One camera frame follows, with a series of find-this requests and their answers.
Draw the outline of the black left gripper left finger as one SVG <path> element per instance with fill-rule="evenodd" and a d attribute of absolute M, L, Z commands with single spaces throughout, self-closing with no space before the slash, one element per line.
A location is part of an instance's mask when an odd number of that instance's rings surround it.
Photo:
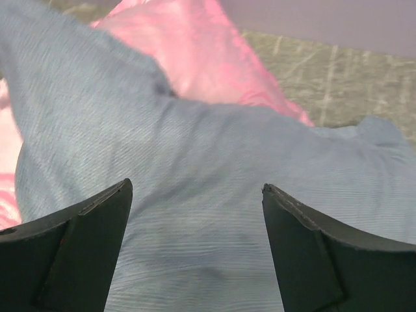
<path fill-rule="evenodd" d="M 1 310 L 102 312 L 131 209 L 129 179 L 1 231 Z"/>

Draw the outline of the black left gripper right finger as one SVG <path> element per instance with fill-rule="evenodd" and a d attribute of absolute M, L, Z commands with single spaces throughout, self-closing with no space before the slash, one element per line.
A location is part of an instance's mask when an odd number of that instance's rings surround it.
<path fill-rule="evenodd" d="M 271 184 L 263 214 L 284 310 L 415 310 L 413 244 L 348 226 Z"/>

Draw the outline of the blue-grey pillowcase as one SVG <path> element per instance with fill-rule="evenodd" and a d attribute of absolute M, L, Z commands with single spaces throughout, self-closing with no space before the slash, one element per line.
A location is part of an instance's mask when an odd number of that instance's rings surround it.
<path fill-rule="evenodd" d="M 175 97 L 157 63 L 40 1 L 1 2 L 26 222 L 129 178 L 107 311 L 281 311 L 261 187 L 415 242 L 415 154 L 386 120 L 311 128 Z"/>

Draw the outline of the pink satin rose pillow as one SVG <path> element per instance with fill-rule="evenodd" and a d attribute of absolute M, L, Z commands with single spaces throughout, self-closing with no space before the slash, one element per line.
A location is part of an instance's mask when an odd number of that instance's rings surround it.
<path fill-rule="evenodd" d="M 258 228 L 260 186 L 290 128 L 288 107 L 233 103 L 215 46 L 180 2 L 130 9 L 126 35 L 92 28 L 39 1 L 1 2 L 1 71 L 21 146 L 15 173 L 24 222 L 125 177 L 130 224 Z"/>

